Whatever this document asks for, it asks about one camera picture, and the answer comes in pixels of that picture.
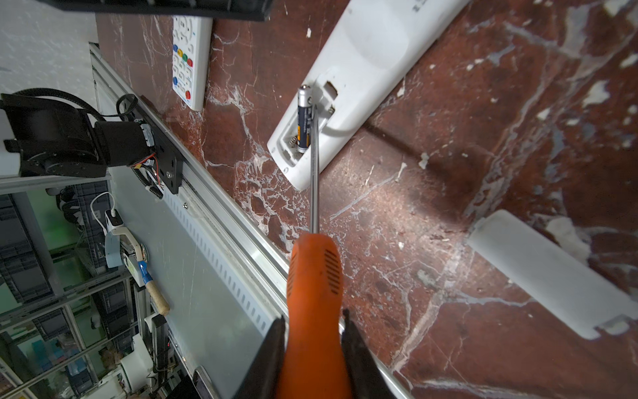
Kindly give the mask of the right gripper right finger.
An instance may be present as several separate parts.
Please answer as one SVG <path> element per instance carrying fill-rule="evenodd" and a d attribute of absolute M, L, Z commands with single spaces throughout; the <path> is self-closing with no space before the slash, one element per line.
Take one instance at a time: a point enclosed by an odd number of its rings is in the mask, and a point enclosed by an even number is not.
<path fill-rule="evenodd" d="M 391 399 L 394 394 L 387 386 L 359 329 L 351 320 L 350 311 L 342 311 L 344 330 L 341 337 L 352 397 L 356 399 Z"/>

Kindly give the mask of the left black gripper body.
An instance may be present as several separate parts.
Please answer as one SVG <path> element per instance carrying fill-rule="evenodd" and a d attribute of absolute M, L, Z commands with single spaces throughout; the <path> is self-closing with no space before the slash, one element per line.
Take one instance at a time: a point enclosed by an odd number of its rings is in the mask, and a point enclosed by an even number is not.
<path fill-rule="evenodd" d="M 68 12 L 171 15 L 264 22 L 272 0 L 44 0 Z"/>

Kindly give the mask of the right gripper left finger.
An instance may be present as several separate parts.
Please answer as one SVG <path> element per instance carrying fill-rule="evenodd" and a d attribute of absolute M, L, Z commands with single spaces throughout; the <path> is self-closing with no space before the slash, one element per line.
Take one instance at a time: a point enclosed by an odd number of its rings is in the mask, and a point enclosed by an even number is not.
<path fill-rule="evenodd" d="M 285 356 L 286 322 L 284 316 L 275 319 L 247 371 L 235 399 L 276 397 L 277 382 Z"/>

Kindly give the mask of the orange handled screwdriver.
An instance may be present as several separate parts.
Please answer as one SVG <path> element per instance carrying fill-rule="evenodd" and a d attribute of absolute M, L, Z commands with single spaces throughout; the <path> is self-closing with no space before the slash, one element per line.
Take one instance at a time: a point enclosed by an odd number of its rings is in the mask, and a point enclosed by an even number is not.
<path fill-rule="evenodd" d="M 312 113 L 310 228 L 293 246 L 287 279 L 289 332 L 275 397 L 351 398 L 339 333 L 342 263 L 337 246 L 319 232 L 318 109 Z"/>

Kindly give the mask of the white remote control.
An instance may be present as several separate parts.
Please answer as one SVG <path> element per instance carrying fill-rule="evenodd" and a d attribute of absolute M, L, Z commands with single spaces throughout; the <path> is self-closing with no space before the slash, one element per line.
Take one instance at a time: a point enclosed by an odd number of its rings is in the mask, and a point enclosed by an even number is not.
<path fill-rule="evenodd" d="M 448 0 L 348 3 L 303 80 L 318 105 L 322 169 L 466 5 Z"/>

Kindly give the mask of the white battery cover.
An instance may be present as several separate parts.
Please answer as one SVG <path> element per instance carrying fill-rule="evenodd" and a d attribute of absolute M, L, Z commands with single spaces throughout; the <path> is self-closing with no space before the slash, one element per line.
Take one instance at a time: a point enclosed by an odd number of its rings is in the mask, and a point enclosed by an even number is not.
<path fill-rule="evenodd" d="M 637 319 L 628 294 L 504 209 L 481 219 L 468 244 L 584 339 L 621 335 Z"/>

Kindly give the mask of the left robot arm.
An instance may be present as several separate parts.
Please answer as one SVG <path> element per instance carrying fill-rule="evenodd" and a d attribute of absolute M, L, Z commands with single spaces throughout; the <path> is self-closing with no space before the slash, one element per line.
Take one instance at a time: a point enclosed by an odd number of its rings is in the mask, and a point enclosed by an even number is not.
<path fill-rule="evenodd" d="M 64 11 L 170 15 L 173 39 L 171 86 L 193 111 L 204 106 L 209 49 L 216 18 L 263 22 L 270 1 L 52 1 Z M 113 115 L 103 115 L 69 92 L 30 88 L 1 96 L 1 113 L 12 137 L 7 154 L 18 158 L 21 177 L 65 176 L 98 179 L 110 167 L 127 166 L 158 198 L 177 194 L 181 152 L 151 120 L 141 100 L 125 94 Z"/>

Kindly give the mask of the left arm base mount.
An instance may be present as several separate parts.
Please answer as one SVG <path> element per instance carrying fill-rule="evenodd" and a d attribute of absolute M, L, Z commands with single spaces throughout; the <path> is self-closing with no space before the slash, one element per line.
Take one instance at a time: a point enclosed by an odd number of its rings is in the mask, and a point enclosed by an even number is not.
<path fill-rule="evenodd" d="M 136 95 L 118 98 L 116 114 L 97 121 L 94 132 L 108 166 L 134 167 L 149 161 L 154 183 L 173 195 L 179 193 L 184 156 Z"/>

